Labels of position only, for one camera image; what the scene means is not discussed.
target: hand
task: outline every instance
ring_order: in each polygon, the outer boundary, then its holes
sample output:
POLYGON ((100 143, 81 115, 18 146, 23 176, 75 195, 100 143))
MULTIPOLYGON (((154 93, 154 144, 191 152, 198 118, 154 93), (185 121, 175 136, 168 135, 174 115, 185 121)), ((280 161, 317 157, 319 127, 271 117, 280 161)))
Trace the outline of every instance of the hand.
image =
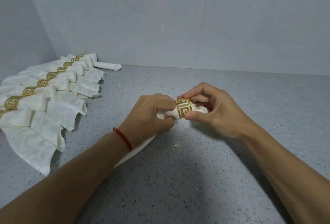
POLYGON ((135 148, 159 132, 174 126, 174 118, 157 118, 157 110, 173 110, 175 100, 163 94, 143 95, 118 129, 135 148))
POLYGON ((181 98, 190 98, 191 101, 196 101, 197 106, 206 106, 212 110, 210 113, 197 111, 186 113, 184 116, 186 120, 207 123, 215 131, 227 137, 240 139, 251 129, 259 127, 226 91, 205 82, 178 97, 181 98))

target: forearm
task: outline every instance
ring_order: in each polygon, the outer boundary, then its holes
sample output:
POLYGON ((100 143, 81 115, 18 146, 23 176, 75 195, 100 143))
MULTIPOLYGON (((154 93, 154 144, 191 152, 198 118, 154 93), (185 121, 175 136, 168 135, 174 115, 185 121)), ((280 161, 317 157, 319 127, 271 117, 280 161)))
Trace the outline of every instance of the forearm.
POLYGON ((330 182, 253 126, 240 139, 254 155, 295 223, 330 222, 330 182))
POLYGON ((3 223, 73 223, 93 192, 128 152, 116 133, 106 134, 0 210, 3 223))

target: terrazzo surface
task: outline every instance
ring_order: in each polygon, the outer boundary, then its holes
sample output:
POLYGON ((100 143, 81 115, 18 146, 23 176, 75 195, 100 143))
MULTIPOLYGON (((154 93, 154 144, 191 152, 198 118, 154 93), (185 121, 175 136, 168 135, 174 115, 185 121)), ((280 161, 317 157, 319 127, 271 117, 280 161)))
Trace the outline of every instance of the terrazzo surface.
MULTIPOLYGON (((65 132, 52 171, 112 131, 143 94, 176 98, 200 82, 227 90, 284 147, 330 179, 330 77, 123 65, 65 132)), ((0 132, 0 207, 42 180, 0 132)), ((111 173, 77 223, 291 223, 242 145, 180 120, 111 173)))

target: person's right arm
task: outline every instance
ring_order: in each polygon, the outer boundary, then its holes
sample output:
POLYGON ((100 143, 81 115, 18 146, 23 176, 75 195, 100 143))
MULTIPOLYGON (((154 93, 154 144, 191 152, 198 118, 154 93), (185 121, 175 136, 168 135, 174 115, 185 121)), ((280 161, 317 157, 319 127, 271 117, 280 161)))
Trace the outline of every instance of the person's right arm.
POLYGON ((279 144, 227 92, 201 83, 180 98, 212 109, 206 114, 186 113, 185 118, 238 139, 257 159, 295 223, 330 223, 330 181, 279 144))

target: red string bracelet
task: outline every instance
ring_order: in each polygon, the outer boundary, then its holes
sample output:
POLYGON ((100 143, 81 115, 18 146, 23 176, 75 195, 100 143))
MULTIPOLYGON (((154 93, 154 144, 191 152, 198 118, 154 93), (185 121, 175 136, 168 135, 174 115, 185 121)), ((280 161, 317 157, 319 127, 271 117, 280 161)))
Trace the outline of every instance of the red string bracelet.
POLYGON ((132 151, 132 145, 131 145, 131 143, 128 141, 128 139, 125 137, 125 135, 123 135, 123 133, 120 132, 116 127, 114 127, 112 130, 115 131, 117 134, 120 135, 120 137, 124 140, 124 142, 125 142, 126 145, 128 146, 128 149, 129 149, 130 151, 132 151))

